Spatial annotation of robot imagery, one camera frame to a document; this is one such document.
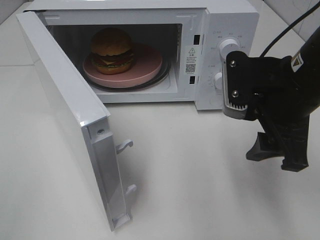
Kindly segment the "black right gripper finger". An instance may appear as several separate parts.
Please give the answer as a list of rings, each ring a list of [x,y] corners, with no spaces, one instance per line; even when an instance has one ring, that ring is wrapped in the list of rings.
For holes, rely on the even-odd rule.
[[[269,158],[283,157],[284,152],[278,143],[264,132],[258,132],[253,147],[245,157],[251,161],[262,161]]]
[[[307,142],[290,142],[285,150],[281,169],[284,171],[299,172],[309,166],[307,157]]]

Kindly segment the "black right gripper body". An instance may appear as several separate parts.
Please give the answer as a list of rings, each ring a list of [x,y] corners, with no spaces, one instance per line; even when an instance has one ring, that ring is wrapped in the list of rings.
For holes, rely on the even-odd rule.
[[[303,80],[304,66],[293,70],[294,59],[253,57],[250,59],[251,118],[259,120],[263,132],[254,144],[260,150],[306,150],[312,102]]]

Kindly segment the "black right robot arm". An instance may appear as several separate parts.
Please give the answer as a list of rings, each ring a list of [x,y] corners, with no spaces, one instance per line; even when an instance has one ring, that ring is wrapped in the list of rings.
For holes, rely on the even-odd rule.
[[[309,166],[310,114],[320,106],[320,30],[279,63],[280,87],[253,99],[253,115],[264,131],[258,132],[246,158],[259,162],[283,157],[282,170],[299,172]]]

